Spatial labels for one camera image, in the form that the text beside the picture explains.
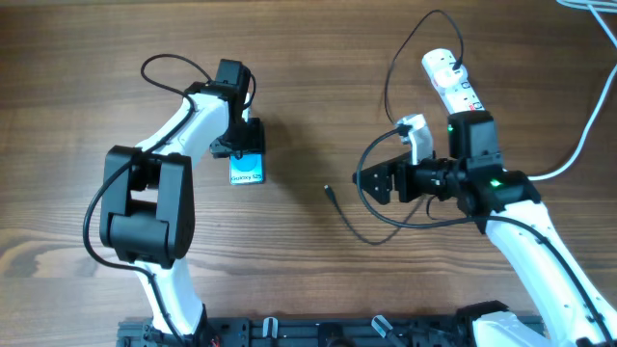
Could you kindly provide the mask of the Galaxy smartphone cyan screen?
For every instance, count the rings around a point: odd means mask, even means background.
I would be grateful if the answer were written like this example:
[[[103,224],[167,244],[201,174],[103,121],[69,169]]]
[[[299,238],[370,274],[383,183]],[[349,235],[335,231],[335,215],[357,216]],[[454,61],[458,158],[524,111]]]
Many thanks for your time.
[[[260,184],[265,180],[262,154],[245,154],[240,159],[229,158],[231,185]]]

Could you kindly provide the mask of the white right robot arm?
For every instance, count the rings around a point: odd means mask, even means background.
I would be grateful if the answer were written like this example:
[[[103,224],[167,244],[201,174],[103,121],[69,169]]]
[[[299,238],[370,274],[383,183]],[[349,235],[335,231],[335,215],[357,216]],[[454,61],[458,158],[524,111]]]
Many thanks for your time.
[[[463,217],[428,228],[474,223],[515,270],[547,329],[539,334],[500,302],[460,310],[471,346],[613,346],[616,310],[604,299],[565,247],[540,193],[521,171],[506,171],[496,126],[487,111],[447,119],[449,155],[437,158],[421,115],[400,120],[390,131],[409,152],[353,175],[362,201],[402,202],[424,195],[455,199]]]

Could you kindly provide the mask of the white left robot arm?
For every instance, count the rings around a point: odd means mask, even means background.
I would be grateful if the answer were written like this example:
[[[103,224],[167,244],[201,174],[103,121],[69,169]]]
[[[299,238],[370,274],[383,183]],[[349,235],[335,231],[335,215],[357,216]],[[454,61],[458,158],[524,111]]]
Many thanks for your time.
[[[196,224],[193,170],[210,153],[228,159],[230,184],[264,182],[265,129],[251,115],[255,92],[250,69],[223,59],[216,75],[179,92],[179,109],[157,132],[105,157],[83,242],[99,264],[138,276],[153,313],[142,326],[145,343],[218,342],[186,259]]]

